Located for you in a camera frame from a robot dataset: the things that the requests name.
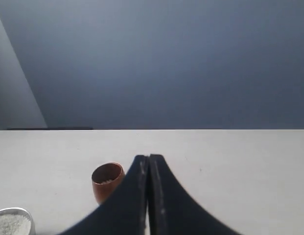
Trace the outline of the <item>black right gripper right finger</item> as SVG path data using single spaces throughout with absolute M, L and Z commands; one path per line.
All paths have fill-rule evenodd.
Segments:
M 237 235 L 182 187 L 162 155 L 149 156 L 148 213 L 152 235 Z

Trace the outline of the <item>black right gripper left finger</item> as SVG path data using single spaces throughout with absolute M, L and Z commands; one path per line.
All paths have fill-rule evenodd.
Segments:
M 63 235 L 143 235 L 148 157 L 137 155 L 125 178 L 103 204 Z

